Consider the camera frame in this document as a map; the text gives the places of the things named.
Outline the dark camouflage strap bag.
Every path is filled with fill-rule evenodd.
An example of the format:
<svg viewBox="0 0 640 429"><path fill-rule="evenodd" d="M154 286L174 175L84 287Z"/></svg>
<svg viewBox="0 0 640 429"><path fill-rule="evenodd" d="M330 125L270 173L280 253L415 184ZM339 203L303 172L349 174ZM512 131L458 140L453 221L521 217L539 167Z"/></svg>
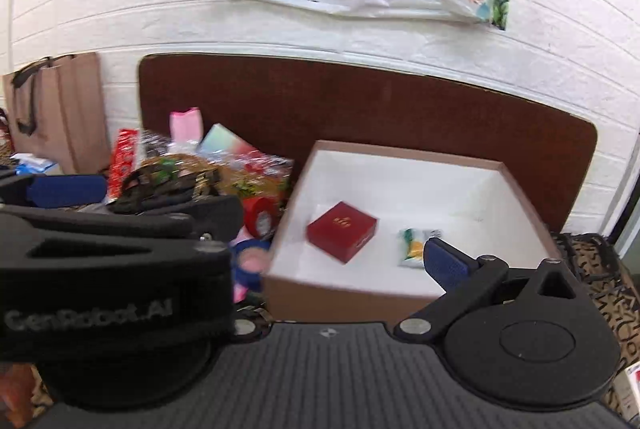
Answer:
<svg viewBox="0 0 640 429"><path fill-rule="evenodd" d="M190 170L172 161L152 163L131 172L122 181L119 196L106 207L115 215L140 215L201 196L218 196L220 181L217 168Z"/></svg>

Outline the pink paper shopping bag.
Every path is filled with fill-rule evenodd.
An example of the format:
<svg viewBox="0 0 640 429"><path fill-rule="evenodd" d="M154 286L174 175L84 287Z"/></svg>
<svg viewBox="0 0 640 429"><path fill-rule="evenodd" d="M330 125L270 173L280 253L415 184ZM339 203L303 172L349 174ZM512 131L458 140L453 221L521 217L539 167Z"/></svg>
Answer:
<svg viewBox="0 0 640 429"><path fill-rule="evenodd" d="M17 152L52 160L65 174L108 167L111 143L98 53L43 57L2 82Z"/></svg>

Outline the red snack package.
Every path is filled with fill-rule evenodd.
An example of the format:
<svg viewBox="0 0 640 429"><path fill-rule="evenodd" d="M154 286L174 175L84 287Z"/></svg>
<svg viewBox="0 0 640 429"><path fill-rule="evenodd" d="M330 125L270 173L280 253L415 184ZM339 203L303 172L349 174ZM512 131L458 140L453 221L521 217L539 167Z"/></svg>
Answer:
<svg viewBox="0 0 640 429"><path fill-rule="evenodd" d="M110 171L108 171L106 197L109 200L119 197L122 183L136 167L139 135L138 129L120 129L118 131L112 152Z"/></svg>

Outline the blue tape roll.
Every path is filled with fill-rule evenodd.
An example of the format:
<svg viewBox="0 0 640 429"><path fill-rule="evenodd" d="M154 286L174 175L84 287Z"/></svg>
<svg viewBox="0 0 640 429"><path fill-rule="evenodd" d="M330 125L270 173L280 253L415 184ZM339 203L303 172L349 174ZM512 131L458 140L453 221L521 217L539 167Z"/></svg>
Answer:
<svg viewBox="0 0 640 429"><path fill-rule="evenodd" d="M262 278L271 265L270 242L245 239L232 247L232 277L237 286L262 292Z"/></svg>

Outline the small floral snack packet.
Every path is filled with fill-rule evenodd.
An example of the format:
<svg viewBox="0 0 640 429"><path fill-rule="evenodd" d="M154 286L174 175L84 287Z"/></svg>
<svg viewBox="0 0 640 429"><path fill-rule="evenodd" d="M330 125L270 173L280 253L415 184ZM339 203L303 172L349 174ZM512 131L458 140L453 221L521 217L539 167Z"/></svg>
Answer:
<svg viewBox="0 0 640 429"><path fill-rule="evenodd" d="M401 241L401 259L399 264L402 267L418 269L424 267L423 251L427 241L431 238L441 238L442 230L439 229L405 229L399 232Z"/></svg>

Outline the red tape roll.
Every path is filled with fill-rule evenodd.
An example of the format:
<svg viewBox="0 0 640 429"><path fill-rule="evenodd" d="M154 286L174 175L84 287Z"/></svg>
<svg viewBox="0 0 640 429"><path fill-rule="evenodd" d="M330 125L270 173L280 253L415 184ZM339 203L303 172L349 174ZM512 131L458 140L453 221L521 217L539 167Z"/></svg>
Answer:
<svg viewBox="0 0 640 429"><path fill-rule="evenodd" d="M269 237L278 223L276 202L270 197L255 196L244 198L242 206L244 227L250 236Z"/></svg>

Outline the pink cardboard storage box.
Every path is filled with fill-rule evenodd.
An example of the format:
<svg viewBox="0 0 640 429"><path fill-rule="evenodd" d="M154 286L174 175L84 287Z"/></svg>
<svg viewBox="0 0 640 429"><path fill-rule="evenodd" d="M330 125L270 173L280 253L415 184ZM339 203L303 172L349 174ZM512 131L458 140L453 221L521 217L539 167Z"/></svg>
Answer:
<svg viewBox="0 0 640 429"><path fill-rule="evenodd" d="M373 238L341 263L308 241L308 224L344 201L378 221ZM437 231L471 257L534 269L559 258L533 205L498 161L439 152L319 141L271 246L264 278L278 321L395 324L443 293L402 265L401 234Z"/></svg>

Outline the red square gift box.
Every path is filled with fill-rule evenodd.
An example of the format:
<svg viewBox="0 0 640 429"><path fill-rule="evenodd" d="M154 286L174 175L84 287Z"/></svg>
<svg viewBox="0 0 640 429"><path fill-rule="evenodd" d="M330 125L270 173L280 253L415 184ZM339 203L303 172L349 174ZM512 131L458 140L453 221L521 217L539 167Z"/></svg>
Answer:
<svg viewBox="0 0 640 429"><path fill-rule="evenodd" d="M343 264L348 263L373 238L378 219L338 202L306 227L307 241Z"/></svg>

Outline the dark brown wooden headboard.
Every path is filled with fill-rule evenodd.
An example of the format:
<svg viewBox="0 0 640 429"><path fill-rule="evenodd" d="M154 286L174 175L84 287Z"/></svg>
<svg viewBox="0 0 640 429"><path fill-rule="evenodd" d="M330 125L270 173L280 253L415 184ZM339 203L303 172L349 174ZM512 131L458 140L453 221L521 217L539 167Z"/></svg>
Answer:
<svg viewBox="0 0 640 429"><path fill-rule="evenodd" d="M307 161L320 140L446 152L504 163L542 221L559 230L597 146L585 119L439 77L313 60L151 54L138 66L145 129L195 107L262 152Z"/></svg>

